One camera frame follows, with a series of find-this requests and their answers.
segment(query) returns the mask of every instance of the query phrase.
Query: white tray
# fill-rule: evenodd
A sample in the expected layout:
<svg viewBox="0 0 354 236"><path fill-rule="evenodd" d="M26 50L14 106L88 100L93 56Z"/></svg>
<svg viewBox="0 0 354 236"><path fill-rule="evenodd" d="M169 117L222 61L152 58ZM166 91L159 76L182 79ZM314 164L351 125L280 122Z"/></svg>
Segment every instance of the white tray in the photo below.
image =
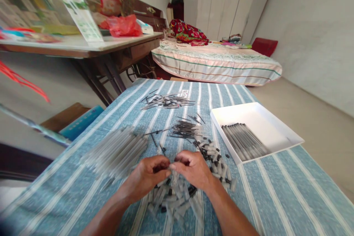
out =
<svg viewBox="0 0 354 236"><path fill-rule="evenodd" d="M246 103L212 109L210 115L237 165L252 160L241 161L224 134L221 128L222 125L246 124L270 152L266 156L305 142L305 140L259 103Z"/></svg>

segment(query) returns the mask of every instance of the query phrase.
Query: bed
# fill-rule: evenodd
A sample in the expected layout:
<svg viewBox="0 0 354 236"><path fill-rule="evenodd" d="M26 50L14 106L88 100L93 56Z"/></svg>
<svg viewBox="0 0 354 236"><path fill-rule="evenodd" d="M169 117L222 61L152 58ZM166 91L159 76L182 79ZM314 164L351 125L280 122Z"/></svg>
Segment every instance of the bed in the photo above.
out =
<svg viewBox="0 0 354 236"><path fill-rule="evenodd" d="M142 100L155 90L158 94L188 90L195 105L141 111ZM6 235L79 235L122 184L104 188L108 179L98 178L80 158L112 130L134 125L136 134L153 132L171 127L177 116L199 113L205 133L217 143L237 179L236 191L228 191L231 198L261 235L353 235L353 204L302 146L239 166L226 157L227 147L210 111L255 101L241 85L137 79L0 214L0 227L11 231ZM164 131L155 140L167 147L170 160L182 149L196 150L185 139L168 135ZM150 139L141 158L160 153ZM185 230L177 222L170 226L166 213L158 213L155 220L146 211L145 197L128 208L116 235L221 235L210 201L202 191L197 196L202 200L204 227L192 209L184 216Z"/></svg>
<svg viewBox="0 0 354 236"><path fill-rule="evenodd" d="M172 40L160 41L153 60L166 72L188 80L263 86L281 77L274 59L251 49L209 43L191 46Z"/></svg>

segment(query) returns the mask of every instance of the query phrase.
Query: wardrobe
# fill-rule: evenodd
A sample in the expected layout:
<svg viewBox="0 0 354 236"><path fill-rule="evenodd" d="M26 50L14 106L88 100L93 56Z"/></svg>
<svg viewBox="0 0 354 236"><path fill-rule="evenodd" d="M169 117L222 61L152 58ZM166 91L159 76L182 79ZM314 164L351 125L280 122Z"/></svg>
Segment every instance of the wardrobe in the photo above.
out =
<svg viewBox="0 0 354 236"><path fill-rule="evenodd" d="M241 34L249 44L267 0L184 0L184 20L208 39Z"/></svg>

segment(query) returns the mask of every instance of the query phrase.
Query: person's left hand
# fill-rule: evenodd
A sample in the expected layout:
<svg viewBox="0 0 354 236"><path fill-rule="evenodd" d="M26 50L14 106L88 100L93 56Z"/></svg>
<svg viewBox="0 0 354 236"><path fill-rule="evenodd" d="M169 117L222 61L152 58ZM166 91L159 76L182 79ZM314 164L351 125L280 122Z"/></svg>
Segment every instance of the person's left hand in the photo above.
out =
<svg viewBox="0 0 354 236"><path fill-rule="evenodd" d="M167 169L169 165L169 159L162 155L142 159L116 195L128 204L139 201L155 185L171 175L171 171Z"/></svg>

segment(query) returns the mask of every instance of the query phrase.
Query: wooden headboard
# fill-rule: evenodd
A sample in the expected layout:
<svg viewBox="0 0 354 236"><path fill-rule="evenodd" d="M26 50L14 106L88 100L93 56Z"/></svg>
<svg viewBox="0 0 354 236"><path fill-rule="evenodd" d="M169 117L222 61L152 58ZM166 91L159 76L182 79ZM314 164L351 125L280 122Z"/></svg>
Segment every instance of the wooden headboard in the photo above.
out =
<svg viewBox="0 0 354 236"><path fill-rule="evenodd" d="M151 25L156 32L163 32L163 29L167 28L166 19L162 17L162 11L143 1L134 0L134 14L137 19Z"/></svg>

